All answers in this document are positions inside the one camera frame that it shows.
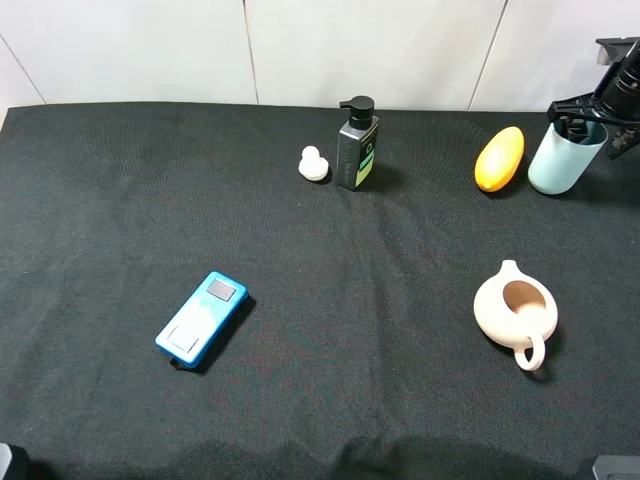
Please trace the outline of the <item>right gripper black finger outside cup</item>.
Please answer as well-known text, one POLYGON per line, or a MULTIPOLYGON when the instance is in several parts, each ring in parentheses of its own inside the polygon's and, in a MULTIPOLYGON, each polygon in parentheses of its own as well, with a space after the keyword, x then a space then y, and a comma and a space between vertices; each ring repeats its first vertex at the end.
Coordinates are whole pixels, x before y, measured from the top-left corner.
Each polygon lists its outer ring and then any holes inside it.
POLYGON ((606 142, 605 151, 609 159, 614 160, 640 144, 640 127, 615 126, 614 135, 606 142))

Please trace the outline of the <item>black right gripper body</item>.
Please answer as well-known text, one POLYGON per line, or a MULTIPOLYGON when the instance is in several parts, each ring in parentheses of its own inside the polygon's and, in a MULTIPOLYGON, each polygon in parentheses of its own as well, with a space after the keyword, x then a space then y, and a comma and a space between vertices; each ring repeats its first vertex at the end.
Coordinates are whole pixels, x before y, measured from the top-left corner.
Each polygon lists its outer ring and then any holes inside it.
POLYGON ((547 117, 584 120, 619 127, 639 126, 639 38, 599 38, 598 63, 609 68, 596 89, 566 100, 552 101, 547 117))

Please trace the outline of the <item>right gripper black finger inside cup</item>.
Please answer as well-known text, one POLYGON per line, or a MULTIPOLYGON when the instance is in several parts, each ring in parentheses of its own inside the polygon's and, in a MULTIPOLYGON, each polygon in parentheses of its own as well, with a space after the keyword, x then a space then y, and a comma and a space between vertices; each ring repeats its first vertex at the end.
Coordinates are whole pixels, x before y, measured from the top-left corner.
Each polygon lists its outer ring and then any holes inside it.
POLYGON ((590 140, 589 122, 584 119, 569 118, 564 121, 564 137, 575 144, 588 144, 590 140))

